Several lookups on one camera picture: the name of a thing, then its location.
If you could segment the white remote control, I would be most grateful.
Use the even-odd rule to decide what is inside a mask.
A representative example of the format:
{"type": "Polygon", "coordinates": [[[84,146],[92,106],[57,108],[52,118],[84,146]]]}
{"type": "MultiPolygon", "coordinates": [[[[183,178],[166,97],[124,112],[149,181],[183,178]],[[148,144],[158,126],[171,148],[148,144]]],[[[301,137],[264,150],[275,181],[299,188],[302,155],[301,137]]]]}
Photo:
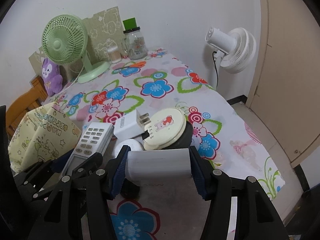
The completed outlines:
{"type": "Polygon", "coordinates": [[[82,133],[75,149],[64,166],[61,176],[71,176],[72,171],[96,152],[104,155],[113,137],[113,125],[92,122],[82,133]]]}

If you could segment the white earbuds case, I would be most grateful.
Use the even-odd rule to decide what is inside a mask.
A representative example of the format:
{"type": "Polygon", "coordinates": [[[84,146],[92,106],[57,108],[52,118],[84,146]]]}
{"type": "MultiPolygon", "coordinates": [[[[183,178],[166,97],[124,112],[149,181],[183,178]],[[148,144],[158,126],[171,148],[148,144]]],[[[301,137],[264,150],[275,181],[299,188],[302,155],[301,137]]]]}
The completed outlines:
{"type": "Polygon", "coordinates": [[[121,141],[116,144],[113,152],[112,157],[116,158],[118,154],[121,152],[122,149],[129,150],[129,151],[143,151],[144,148],[140,142],[135,139],[127,139],[121,141]]]}

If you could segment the white rectangular box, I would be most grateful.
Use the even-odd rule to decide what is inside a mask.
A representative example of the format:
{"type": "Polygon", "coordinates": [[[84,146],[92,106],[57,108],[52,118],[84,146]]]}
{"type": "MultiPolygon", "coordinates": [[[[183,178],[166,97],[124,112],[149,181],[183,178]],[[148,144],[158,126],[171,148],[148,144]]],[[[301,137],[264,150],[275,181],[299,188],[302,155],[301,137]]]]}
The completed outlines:
{"type": "Polygon", "coordinates": [[[135,182],[190,178],[189,150],[130,151],[125,176],[135,182]]]}

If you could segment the white wall charger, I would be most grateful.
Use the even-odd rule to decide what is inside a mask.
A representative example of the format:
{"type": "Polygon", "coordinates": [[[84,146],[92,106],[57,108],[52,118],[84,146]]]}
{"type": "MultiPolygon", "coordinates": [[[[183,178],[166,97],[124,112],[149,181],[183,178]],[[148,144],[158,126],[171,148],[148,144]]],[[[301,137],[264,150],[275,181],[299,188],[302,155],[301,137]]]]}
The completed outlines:
{"type": "Polygon", "coordinates": [[[121,141],[132,139],[143,134],[149,122],[149,113],[140,114],[134,110],[116,120],[113,133],[121,141]]]}

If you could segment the black round case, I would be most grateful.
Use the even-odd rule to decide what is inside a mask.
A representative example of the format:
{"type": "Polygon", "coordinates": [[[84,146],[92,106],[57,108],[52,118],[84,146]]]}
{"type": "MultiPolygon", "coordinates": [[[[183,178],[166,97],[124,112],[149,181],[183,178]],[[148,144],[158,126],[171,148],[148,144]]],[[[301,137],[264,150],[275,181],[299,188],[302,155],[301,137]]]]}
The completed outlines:
{"type": "Polygon", "coordinates": [[[186,122],[186,127],[182,135],[179,139],[168,147],[164,148],[164,150],[174,150],[180,148],[188,148],[191,145],[193,136],[193,126],[190,122],[186,122]]]}

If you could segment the yellow cartoon storage box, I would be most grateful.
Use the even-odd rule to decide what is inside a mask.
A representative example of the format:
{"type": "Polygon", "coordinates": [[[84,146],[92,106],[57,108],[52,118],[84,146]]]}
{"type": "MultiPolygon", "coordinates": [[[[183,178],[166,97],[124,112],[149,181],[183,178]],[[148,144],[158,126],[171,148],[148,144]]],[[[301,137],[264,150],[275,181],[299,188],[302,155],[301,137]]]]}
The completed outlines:
{"type": "Polygon", "coordinates": [[[20,173],[38,161],[59,158],[75,148],[81,133],[56,103],[29,111],[8,146],[11,169],[20,173]]]}

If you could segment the cream round compact mirror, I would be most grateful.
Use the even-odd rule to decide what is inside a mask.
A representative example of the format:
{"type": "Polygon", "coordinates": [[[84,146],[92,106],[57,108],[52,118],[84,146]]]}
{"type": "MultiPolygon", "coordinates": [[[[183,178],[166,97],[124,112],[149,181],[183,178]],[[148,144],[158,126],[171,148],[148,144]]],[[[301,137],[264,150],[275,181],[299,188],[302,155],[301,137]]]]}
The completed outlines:
{"type": "Polygon", "coordinates": [[[145,125],[149,136],[143,139],[144,149],[161,150],[175,143],[186,128],[185,114],[179,108],[166,108],[155,113],[145,125]]]}

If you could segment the wooden chair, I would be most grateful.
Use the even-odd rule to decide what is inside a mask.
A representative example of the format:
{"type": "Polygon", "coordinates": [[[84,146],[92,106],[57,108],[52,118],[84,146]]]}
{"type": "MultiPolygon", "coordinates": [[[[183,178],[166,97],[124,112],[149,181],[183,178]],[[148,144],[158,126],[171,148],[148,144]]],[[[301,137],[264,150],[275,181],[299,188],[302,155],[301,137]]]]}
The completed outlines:
{"type": "Polygon", "coordinates": [[[37,107],[48,98],[44,81],[37,75],[31,80],[31,89],[16,99],[6,112],[6,130],[9,138],[14,135],[17,126],[24,115],[37,107]]]}

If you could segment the purple plush toy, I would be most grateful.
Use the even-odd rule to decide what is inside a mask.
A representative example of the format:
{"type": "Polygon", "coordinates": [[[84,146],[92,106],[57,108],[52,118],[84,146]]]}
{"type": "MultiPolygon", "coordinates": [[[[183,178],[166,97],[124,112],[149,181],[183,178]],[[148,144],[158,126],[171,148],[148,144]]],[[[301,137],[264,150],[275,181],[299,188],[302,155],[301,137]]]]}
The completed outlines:
{"type": "Polygon", "coordinates": [[[42,64],[42,79],[48,96],[61,92],[63,77],[60,74],[60,66],[47,57],[42,64]]]}

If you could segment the cotton swab container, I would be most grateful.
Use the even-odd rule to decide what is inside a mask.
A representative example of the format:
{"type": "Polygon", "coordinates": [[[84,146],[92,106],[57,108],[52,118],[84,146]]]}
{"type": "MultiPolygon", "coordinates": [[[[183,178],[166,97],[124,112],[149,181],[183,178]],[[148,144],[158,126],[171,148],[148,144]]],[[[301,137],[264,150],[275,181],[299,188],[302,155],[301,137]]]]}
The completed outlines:
{"type": "Polygon", "coordinates": [[[109,47],[107,53],[113,64],[121,61],[121,53],[117,45],[109,47]]]}

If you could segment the glass jar green lid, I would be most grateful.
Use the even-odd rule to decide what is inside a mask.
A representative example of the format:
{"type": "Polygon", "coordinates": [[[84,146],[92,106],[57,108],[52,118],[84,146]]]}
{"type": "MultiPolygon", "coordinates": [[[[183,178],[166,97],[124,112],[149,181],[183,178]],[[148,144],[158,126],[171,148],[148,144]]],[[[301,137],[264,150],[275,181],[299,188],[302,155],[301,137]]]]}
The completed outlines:
{"type": "Polygon", "coordinates": [[[123,50],[127,53],[131,60],[138,60],[148,55],[144,37],[140,31],[140,27],[136,23],[135,18],[129,18],[123,21],[124,39],[121,44],[123,50]]]}

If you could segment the beige door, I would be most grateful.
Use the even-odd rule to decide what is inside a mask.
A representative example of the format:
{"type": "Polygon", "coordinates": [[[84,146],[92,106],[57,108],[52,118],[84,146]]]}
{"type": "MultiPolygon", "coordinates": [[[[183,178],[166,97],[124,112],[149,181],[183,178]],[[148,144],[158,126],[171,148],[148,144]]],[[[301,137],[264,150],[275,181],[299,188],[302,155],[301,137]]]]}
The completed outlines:
{"type": "Polygon", "coordinates": [[[260,5],[260,50],[248,104],[295,167],[319,146],[319,25],[303,0],[260,5]]]}

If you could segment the green desk fan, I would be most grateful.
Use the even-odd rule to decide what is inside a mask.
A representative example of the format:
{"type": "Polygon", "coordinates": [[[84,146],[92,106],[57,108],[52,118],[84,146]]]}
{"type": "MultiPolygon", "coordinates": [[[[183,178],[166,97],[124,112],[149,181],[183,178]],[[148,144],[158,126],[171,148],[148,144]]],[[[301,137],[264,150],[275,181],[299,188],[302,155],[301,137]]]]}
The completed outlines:
{"type": "Polygon", "coordinates": [[[47,23],[42,33],[42,48],[51,61],[58,65],[70,65],[78,60],[82,62],[78,83],[92,81],[110,68],[106,61],[92,64],[87,45],[87,29],[77,16],[56,16],[47,23]]]}

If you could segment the beige cartoon cardboard panel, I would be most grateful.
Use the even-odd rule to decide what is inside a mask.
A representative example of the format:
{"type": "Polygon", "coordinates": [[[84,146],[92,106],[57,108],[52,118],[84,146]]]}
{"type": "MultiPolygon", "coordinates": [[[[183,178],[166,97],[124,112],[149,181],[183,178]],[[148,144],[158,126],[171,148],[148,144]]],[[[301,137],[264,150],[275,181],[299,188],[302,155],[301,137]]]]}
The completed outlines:
{"type": "MultiPolygon", "coordinates": [[[[83,18],[82,22],[88,33],[87,51],[92,64],[100,61],[110,62],[111,60],[107,49],[115,45],[118,46],[120,53],[125,55],[121,45],[121,41],[124,39],[124,28],[117,6],[98,12],[91,18],[83,18]]],[[[29,57],[29,62],[35,74],[39,76],[41,76],[41,66],[45,57],[46,54],[42,47],[29,57]]],[[[61,66],[60,73],[63,81],[65,82],[76,78],[81,69],[81,60],[61,66]]]]}

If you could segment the white standing fan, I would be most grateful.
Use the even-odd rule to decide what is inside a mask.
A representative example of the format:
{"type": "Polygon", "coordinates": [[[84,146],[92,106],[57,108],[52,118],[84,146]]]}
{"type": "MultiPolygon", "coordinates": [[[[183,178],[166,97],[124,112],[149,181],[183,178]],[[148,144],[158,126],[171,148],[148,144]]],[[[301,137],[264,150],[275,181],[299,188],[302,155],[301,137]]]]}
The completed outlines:
{"type": "Polygon", "coordinates": [[[217,51],[220,58],[219,67],[229,74],[242,72],[252,61],[257,49],[254,36],[246,29],[239,27],[224,33],[211,27],[205,41],[217,51]]]}

